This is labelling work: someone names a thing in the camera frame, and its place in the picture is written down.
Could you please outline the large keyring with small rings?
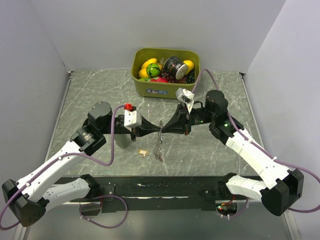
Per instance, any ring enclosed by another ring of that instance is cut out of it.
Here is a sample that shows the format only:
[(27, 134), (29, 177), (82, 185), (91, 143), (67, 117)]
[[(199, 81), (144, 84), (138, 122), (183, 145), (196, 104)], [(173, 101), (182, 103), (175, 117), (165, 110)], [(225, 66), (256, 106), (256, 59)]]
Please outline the large keyring with small rings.
[(156, 142), (154, 144), (153, 156), (156, 160), (164, 162), (163, 157), (163, 134), (161, 131), (157, 132)]

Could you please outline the yellow tag key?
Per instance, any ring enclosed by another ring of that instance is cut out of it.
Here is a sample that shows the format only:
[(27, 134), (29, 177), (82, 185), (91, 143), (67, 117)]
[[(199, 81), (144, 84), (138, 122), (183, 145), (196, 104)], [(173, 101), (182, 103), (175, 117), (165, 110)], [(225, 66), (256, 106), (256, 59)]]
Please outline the yellow tag key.
[(138, 150), (138, 153), (139, 153), (140, 155), (143, 155), (144, 157), (149, 154), (147, 150), (142, 150), (142, 149), (139, 149), (139, 150)]

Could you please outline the olive green plastic bin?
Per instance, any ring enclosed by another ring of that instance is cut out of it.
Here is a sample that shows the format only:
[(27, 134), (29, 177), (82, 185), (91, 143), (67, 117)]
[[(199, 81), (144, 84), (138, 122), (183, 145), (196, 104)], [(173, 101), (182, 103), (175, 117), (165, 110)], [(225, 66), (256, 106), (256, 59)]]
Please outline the olive green plastic bin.
[[(176, 56), (180, 60), (190, 60), (194, 63), (194, 68), (190, 72), (193, 79), (183, 81), (178, 80), (177, 83), (169, 81), (157, 82), (157, 81), (146, 81), (139, 76), (139, 71), (145, 62), (150, 59), (157, 59), (157, 61), (167, 60), (168, 58)], [(183, 88), (192, 90), (195, 86), (195, 80), (200, 73), (200, 57), (190, 50), (184, 49), (170, 49), (170, 48), (154, 48), (147, 47), (138, 50), (135, 54), (134, 61), (131, 67), (131, 76), (135, 84), (137, 93), (142, 97), (152, 98), (165, 98), (175, 99), (176, 90)]]

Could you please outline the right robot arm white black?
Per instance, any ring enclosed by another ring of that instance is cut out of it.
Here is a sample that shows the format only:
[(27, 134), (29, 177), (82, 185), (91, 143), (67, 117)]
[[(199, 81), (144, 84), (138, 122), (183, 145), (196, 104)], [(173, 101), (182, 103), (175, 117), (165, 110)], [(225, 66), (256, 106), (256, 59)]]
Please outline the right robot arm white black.
[(176, 91), (180, 101), (162, 133), (188, 135), (192, 126), (208, 124), (210, 133), (222, 144), (236, 152), (258, 174), (260, 180), (228, 173), (218, 182), (223, 199), (241, 195), (257, 200), (273, 215), (280, 216), (301, 196), (304, 175), (290, 170), (262, 151), (244, 126), (228, 112), (228, 101), (219, 90), (207, 92), (205, 102), (194, 108), (194, 94), (184, 88)]

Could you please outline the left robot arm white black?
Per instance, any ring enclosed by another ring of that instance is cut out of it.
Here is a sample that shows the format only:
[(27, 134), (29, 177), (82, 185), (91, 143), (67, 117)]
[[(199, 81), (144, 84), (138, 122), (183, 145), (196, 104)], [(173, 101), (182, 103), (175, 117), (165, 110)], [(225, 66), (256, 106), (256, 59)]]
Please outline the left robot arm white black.
[[(124, 113), (116, 115), (117, 110)], [(87, 118), (64, 144), (43, 165), (18, 181), (7, 180), (2, 185), (5, 207), (15, 215), (18, 223), (29, 227), (40, 220), (49, 210), (75, 199), (95, 200), (100, 185), (85, 174), (57, 187), (59, 180), (72, 166), (91, 160), (104, 167), (113, 164), (115, 158), (115, 135), (137, 137), (159, 132), (161, 128), (146, 120), (137, 108), (125, 103), (112, 109), (108, 102), (93, 105)]]

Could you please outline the grey bottle with beige cap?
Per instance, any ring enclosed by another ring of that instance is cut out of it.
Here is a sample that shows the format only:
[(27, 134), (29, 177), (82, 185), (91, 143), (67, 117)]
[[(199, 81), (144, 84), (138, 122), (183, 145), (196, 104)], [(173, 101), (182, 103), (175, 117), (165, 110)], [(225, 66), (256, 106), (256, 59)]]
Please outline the grey bottle with beige cap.
[(131, 138), (127, 134), (116, 134), (114, 136), (116, 145), (121, 148), (127, 148), (131, 143)]

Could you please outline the dark grapes bunch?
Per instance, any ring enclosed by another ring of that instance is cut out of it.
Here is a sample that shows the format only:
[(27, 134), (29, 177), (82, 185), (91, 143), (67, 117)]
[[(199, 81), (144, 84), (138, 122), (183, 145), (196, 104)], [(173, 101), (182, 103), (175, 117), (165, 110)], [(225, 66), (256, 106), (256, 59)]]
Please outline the dark grapes bunch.
[(193, 84), (196, 81), (194, 70), (191, 70), (188, 74), (183, 76), (181, 79), (176, 79), (175, 76), (170, 75), (164, 69), (161, 70), (159, 76), (161, 78), (166, 79), (169, 83), (173, 83), (173, 84)]

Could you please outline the red toy fruit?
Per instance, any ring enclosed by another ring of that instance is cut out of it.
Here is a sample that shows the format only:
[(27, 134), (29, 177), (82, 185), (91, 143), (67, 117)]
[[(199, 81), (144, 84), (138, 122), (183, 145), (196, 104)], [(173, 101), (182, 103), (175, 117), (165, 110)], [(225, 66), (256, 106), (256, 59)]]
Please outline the red toy fruit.
[(163, 77), (151, 78), (149, 81), (154, 83), (168, 83), (168, 81)]

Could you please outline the green watermelon toy ball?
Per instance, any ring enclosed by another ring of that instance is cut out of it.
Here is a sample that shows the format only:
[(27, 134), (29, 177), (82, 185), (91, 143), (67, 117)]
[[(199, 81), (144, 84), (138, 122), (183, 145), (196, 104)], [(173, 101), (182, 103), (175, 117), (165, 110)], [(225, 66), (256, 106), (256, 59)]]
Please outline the green watermelon toy ball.
[(158, 77), (161, 73), (161, 66), (158, 63), (150, 63), (146, 67), (146, 73), (150, 78)]

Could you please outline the yellow toy mango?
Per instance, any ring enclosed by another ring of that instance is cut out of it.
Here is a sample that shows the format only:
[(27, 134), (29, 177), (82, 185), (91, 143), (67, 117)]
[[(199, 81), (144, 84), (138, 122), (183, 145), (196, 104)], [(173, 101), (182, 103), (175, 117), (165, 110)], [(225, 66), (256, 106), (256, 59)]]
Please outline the yellow toy mango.
[(157, 64), (158, 61), (156, 58), (150, 58), (149, 60), (147, 60), (146, 62), (144, 62), (141, 66), (141, 69), (146, 69), (148, 65), (150, 64)]

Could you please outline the black paper cup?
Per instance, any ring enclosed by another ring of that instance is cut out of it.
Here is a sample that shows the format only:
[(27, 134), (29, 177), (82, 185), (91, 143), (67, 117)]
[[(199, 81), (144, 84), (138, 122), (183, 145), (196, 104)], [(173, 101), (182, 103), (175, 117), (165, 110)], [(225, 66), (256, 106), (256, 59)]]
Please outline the black paper cup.
[(177, 56), (171, 56), (164, 63), (164, 70), (179, 80), (187, 73), (188, 66)]

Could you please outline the yellow toy lemon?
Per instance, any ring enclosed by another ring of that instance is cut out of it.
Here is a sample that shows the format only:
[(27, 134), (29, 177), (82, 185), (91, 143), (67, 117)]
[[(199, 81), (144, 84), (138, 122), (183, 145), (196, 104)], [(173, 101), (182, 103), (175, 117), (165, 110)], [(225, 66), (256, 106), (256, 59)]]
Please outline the yellow toy lemon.
[(188, 73), (189, 73), (191, 70), (193, 70), (194, 67), (195, 67), (195, 64), (194, 64), (191, 60), (184, 60), (183, 63), (184, 63), (185, 65), (187, 65), (187, 67), (188, 67), (187, 72), (188, 72)]

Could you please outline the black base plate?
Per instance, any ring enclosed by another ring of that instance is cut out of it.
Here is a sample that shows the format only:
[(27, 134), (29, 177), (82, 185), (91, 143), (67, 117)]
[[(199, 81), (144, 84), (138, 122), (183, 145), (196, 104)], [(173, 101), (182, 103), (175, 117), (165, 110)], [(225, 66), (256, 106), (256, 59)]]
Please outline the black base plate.
[(215, 211), (218, 203), (244, 200), (221, 190), (218, 176), (99, 176), (103, 213), (124, 210)]

